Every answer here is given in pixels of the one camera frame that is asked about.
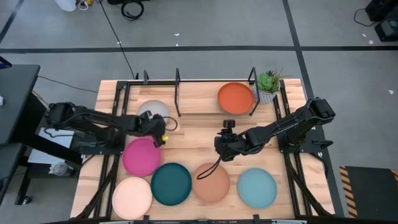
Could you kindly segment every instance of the black desk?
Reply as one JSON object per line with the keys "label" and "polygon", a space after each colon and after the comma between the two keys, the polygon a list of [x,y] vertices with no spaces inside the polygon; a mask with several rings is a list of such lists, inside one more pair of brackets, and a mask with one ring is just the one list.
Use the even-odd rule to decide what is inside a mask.
{"label": "black desk", "polygon": [[[38,65],[13,65],[0,70],[0,95],[4,104],[0,106],[0,204],[9,185],[9,180],[18,165],[27,166],[24,156],[26,146],[65,159],[76,170],[81,166],[81,154],[36,135],[36,130],[46,112],[45,106],[32,94]],[[22,181],[16,204],[23,202],[29,186],[29,172]]]}

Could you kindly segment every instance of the table leg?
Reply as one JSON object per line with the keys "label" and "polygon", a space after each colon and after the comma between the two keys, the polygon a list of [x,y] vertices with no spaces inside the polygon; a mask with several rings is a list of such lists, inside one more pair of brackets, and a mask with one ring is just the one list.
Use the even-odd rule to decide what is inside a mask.
{"label": "table leg", "polygon": [[25,201],[25,199],[30,199],[26,197],[27,188],[30,184],[29,172],[24,174],[24,179],[22,180],[21,186],[19,187],[17,199],[15,200],[16,205],[24,205],[29,203],[29,201]]}
{"label": "table leg", "polygon": [[41,136],[33,134],[28,138],[24,138],[22,143],[33,147],[34,149],[45,152],[51,156],[65,159],[68,161],[68,165],[71,165],[76,170],[79,170],[81,167],[82,158],[79,152],[68,149],[67,147],[63,147]]}

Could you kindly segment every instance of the light blue plate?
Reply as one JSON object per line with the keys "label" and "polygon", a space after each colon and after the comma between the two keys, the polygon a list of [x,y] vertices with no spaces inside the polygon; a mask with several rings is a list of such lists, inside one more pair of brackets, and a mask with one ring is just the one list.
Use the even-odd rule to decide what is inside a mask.
{"label": "light blue plate", "polygon": [[252,168],[240,176],[238,192],[246,205],[252,208],[268,208],[274,203],[278,190],[274,178],[267,171]]}

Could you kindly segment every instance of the white plate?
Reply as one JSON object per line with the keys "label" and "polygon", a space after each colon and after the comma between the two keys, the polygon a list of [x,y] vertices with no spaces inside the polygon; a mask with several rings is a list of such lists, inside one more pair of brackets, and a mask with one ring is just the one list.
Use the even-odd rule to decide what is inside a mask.
{"label": "white plate", "polygon": [[150,111],[152,115],[159,114],[163,117],[170,116],[170,111],[167,105],[160,100],[149,100],[138,108],[137,114],[141,115],[145,111]]}

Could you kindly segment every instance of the gray floor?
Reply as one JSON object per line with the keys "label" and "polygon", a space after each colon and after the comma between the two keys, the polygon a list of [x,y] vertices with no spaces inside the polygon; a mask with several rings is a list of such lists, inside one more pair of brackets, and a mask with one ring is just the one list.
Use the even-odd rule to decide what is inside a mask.
{"label": "gray floor", "polygon": [[[355,10],[368,0],[289,0],[301,46],[375,46],[382,43],[372,27],[353,22]],[[0,29],[16,2],[0,7]],[[151,0],[143,17],[124,20],[116,6],[104,3],[124,47],[209,45],[293,46],[282,0]],[[369,22],[362,13],[358,19]],[[63,12],[46,0],[25,0],[1,49],[118,47],[99,4],[88,11]],[[97,90],[100,80],[131,77],[122,53],[1,54],[12,63],[39,64],[40,75]],[[301,78],[294,51],[236,50],[128,52],[135,72],[153,78],[244,78],[251,67],[283,68],[285,77]],[[336,119],[325,135],[332,164],[398,169],[398,52],[304,52],[314,94],[326,98]],[[38,79],[35,90],[47,101],[72,101],[94,107],[96,95]],[[13,205],[21,176],[15,176],[0,207],[1,223],[42,223],[69,217],[76,180],[33,180],[30,205]]]}

